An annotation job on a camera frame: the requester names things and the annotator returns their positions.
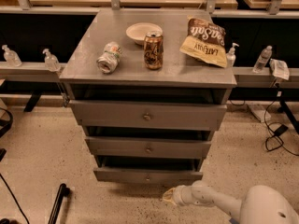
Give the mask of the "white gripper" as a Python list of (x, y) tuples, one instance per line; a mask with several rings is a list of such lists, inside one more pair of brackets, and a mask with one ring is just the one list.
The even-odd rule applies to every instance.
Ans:
[(163, 194), (163, 201), (173, 205), (186, 206), (194, 203), (191, 186), (177, 186)]

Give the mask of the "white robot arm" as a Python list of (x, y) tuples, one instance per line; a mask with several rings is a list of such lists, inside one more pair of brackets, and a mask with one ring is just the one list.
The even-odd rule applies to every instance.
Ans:
[(216, 206), (238, 224), (299, 224), (299, 215), (286, 198), (264, 185), (251, 187), (237, 199), (198, 180), (169, 189), (163, 200), (179, 206)]

